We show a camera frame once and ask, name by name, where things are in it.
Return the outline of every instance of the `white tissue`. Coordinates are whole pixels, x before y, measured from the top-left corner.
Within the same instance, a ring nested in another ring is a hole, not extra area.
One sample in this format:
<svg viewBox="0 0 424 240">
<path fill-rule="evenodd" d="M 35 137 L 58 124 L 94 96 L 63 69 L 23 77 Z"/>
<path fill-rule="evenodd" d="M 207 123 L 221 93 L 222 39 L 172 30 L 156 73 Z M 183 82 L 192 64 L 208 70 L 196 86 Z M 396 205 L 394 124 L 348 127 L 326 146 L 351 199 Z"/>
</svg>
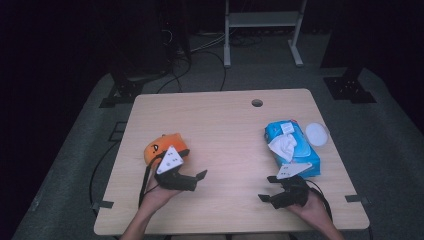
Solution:
<svg viewBox="0 0 424 240">
<path fill-rule="evenodd" d="M 268 147 L 278 156 L 291 162 L 293 160 L 294 147 L 296 147 L 296 145 L 296 139 L 294 139 L 292 134 L 283 134 L 275 137 L 268 144 Z"/>
</svg>

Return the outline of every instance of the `dark background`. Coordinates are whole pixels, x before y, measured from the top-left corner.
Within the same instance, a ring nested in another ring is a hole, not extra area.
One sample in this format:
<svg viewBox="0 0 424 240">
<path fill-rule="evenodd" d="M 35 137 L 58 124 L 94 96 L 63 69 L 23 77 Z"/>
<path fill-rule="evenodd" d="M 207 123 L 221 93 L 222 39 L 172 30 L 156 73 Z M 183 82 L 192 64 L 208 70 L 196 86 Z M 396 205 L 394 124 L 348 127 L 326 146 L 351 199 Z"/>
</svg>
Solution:
<svg viewBox="0 0 424 240">
<path fill-rule="evenodd" d="M 170 60 L 163 49 L 146 48 L 161 46 L 149 42 L 146 31 L 169 24 L 163 16 L 174 9 L 158 2 L 166 1 L 0 1 L 2 239 L 19 225 L 91 90 L 108 72 L 111 49 L 144 70 Z M 231 2 L 233 9 L 244 4 Z M 190 33 L 223 30 L 224 0 L 186 4 Z M 293 6 L 257 1 L 252 10 Z M 159 11 L 152 15 L 153 8 Z M 322 66 L 360 59 L 424 132 L 423 14 L 421 1 L 309 1 L 302 31 L 332 29 Z"/>
</svg>

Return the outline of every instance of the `hole in table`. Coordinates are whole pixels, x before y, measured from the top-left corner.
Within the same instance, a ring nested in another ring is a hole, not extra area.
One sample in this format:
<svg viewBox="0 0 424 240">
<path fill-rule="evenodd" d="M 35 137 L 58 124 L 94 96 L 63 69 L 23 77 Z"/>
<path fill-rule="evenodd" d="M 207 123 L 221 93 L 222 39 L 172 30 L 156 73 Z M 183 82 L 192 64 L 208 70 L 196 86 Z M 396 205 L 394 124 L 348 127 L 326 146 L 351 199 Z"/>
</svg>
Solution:
<svg viewBox="0 0 424 240">
<path fill-rule="evenodd" d="M 254 107 L 262 107 L 262 105 L 264 105 L 264 103 L 260 99 L 253 99 L 252 100 L 252 105 Z"/>
</svg>

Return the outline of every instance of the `orange plush toy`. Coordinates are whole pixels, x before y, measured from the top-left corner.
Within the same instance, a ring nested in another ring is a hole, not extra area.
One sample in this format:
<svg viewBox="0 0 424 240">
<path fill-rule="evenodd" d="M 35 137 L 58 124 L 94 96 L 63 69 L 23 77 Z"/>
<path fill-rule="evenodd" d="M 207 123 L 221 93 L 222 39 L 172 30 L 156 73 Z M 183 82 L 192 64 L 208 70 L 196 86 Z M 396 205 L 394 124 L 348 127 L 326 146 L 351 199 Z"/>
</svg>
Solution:
<svg viewBox="0 0 424 240">
<path fill-rule="evenodd" d="M 155 169 L 155 179 L 163 188 L 182 191 L 196 189 L 197 182 L 205 178 L 207 170 L 198 173 L 195 177 L 181 175 L 178 172 L 184 163 L 182 158 L 186 157 L 189 152 L 190 150 L 179 133 L 162 135 L 144 149 L 144 161 L 147 167 L 138 206 L 141 205 L 144 195 L 150 191 L 146 191 L 150 169 Z"/>
</svg>

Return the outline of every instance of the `orange toy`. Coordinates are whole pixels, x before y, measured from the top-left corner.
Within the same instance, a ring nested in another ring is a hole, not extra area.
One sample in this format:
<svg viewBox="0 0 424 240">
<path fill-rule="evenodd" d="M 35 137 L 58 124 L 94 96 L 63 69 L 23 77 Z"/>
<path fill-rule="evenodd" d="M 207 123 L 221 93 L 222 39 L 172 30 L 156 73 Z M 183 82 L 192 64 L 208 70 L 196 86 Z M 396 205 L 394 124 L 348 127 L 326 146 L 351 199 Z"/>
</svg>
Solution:
<svg viewBox="0 0 424 240">
<path fill-rule="evenodd" d="M 181 157 L 187 156 L 190 152 L 181 134 L 162 135 L 162 137 L 157 138 L 144 149 L 144 161 L 147 166 L 156 167 L 171 145 L 174 146 Z"/>
</svg>

